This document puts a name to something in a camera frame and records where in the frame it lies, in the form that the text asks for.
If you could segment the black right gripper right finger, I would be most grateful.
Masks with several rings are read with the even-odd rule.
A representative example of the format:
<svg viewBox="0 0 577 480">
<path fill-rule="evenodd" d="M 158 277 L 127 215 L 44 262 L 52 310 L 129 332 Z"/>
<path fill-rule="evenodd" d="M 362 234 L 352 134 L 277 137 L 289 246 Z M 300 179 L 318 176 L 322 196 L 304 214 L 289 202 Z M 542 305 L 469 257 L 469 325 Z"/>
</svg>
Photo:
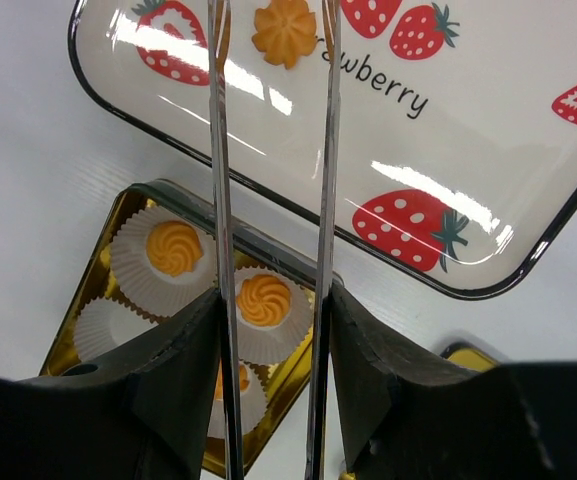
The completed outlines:
<svg viewBox="0 0 577 480">
<path fill-rule="evenodd" d="M 359 479 L 577 479 L 577 362 L 478 373 L 332 290 L 347 469 Z"/>
</svg>

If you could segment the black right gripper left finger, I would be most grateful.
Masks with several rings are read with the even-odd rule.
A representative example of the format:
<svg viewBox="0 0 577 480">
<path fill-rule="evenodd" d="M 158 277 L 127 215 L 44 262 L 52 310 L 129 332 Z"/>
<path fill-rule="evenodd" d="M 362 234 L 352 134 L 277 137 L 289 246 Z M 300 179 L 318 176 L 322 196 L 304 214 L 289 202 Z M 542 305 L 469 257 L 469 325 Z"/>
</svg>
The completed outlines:
<svg viewBox="0 0 577 480">
<path fill-rule="evenodd" d="M 218 370 L 218 295 L 59 376 L 0 378 L 0 479 L 196 479 Z"/>
</svg>

